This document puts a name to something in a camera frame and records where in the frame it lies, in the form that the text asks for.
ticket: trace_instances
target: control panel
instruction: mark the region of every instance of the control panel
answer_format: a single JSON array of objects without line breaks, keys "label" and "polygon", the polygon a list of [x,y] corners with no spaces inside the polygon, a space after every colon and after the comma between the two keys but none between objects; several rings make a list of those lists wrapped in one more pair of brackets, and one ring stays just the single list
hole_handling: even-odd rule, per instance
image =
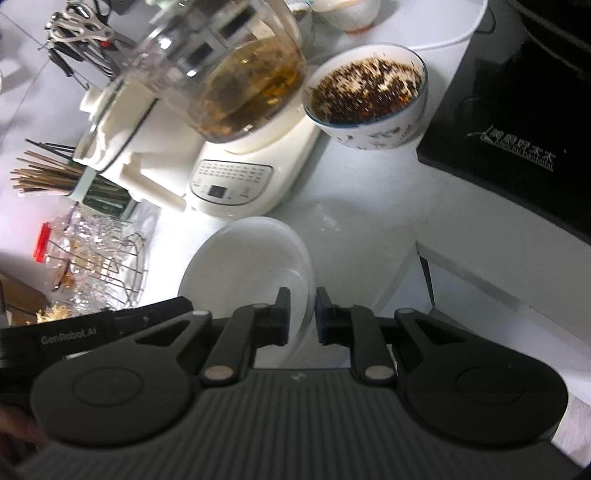
[{"label": "control panel", "polygon": [[273,167],[252,163],[202,160],[190,189],[197,197],[218,205],[244,205],[256,199],[273,175]]}]

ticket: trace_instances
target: digital display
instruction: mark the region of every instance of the digital display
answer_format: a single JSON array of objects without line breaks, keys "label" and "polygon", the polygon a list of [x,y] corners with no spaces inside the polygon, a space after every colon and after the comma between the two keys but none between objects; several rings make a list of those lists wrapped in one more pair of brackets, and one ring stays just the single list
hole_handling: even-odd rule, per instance
[{"label": "digital display", "polygon": [[212,187],[209,189],[208,195],[220,199],[223,197],[223,194],[226,193],[226,190],[226,187],[218,187],[217,185],[212,185]]}]

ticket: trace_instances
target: white bowl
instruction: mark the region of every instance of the white bowl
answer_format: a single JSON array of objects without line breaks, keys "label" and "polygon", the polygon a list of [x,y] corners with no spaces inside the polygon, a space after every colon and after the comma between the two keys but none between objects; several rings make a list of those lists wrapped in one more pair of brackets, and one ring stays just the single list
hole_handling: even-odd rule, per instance
[{"label": "white bowl", "polygon": [[257,368],[278,368],[295,351],[310,326],[316,285],[302,239],[286,224],[267,217],[237,220],[212,235],[197,251],[178,294],[213,318],[253,303],[275,303],[280,287],[291,292],[290,338],[283,347],[259,348]]},{"label": "white bowl", "polygon": [[[310,105],[314,87],[337,68],[375,56],[413,66],[423,76],[418,95],[398,112],[362,124],[330,124],[317,118]],[[324,132],[343,145],[359,150],[385,150],[396,147],[417,132],[427,103],[427,92],[427,66],[415,52],[393,44],[365,45],[333,57],[314,72],[304,87],[304,109]]]},{"label": "white bowl", "polygon": [[333,27],[361,33],[374,26],[381,0],[316,0],[311,5]]},{"label": "white bowl", "polygon": [[314,23],[312,22],[312,17],[314,16],[314,12],[309,4],[297,3],[297,4],[289,4],[291,13],[294,14],[297,11],[303,11],[304,15],[298,20],[295,19],[298,27],[300,27],[301,32],[301,50],[302,53],[307,54],[311,51],[312,47],[314,46],[314,40],[316,39],[316,30],[314,29]]}]

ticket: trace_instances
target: bowl rim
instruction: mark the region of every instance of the bowl rim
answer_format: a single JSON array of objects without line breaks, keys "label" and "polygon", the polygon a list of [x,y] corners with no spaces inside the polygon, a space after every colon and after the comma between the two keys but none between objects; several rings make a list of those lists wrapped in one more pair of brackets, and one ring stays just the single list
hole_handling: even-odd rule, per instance
[{"label": "bowl rim", "polygon": [[[417,96],[415,98],[413,98],[408,104],[406,104],[403,108],[401,108],[397,112],[391,113],[386,116],[372,118],[371,120],[368,120],[368,121],[360,123],[360,124],[331,124],[331,123],[324,122],[324,121],[320,120],[312,112],[311,106],[308,106],[309,91],[311,90],[310,83],[314,79],[315,75],[318,74],[318,70],[320,70],[320,68],[325,66],[327,63],[330,63],[331,61],[336,60],[336,59],[344,56],[345,54],[351,53],[352,51],[355,51],[355,50],[361,50],[363,48],[371,48],[371,47],[399,47],[399,48],[402,48],[403,50],[407,50],[410,53],[413,53],[414,55],[416,55],[416,57],[421,61],[421,64],[423,65],[423,71],[425,72],[425,79],[424,79],[423,83],[421,84],[421,86],[419,87]],[[345,50],[344,52],[341,52],[338,55],[335,55],[334,57],[326,60],[326,62],[324,62],[322,65],[320,65],[318,67],[318,69],[306,81],[306,84],[304,85],[304,92],[303,92],[304,95],[302,98],[302,105],[304,107],[304,111],[306,112],[306,115],[308,115],[308,117],[310,117],[310,119],[313,120],[315,123],[322,125],[323,127],[343,128],[343,129],[355,129],[355,128],[360,128],[360,127],[367,127],[368,125],[377,124],[379,122],[383,122],[384,120],[389,120],[389,119],[399,115],[400,113],[406,111],[412,104],[414,104],[417,100],[419,100],[419,98],[421,98],[423,96],[423,94],[426,93],[428,83],[429,83],[429,73],[427,71],[427,65],[425,64],[425,61],[421,58],[421,56],[417,52],[415,52],[414,50],[411,50],[408,47],[405,47],[404,45],[399,45],[397,43],[383,43],[383,42],[369,43],[367,45],[361,45],[359,47],[350,48],[349,50]]]}]

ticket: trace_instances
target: ribbed black surface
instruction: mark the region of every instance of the ribbed black surface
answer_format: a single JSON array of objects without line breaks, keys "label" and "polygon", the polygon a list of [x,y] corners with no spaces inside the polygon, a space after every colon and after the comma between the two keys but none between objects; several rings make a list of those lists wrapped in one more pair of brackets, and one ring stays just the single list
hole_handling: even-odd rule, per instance
[{"label": "ribbed black surface", "polygon": [[568,480],[579,470],[547,442],[507,452],[445,443],[394,392],[342,370],[253,371],[205,391],[180,424],[141,445],[53,444],[20,467],[39,480]]}]

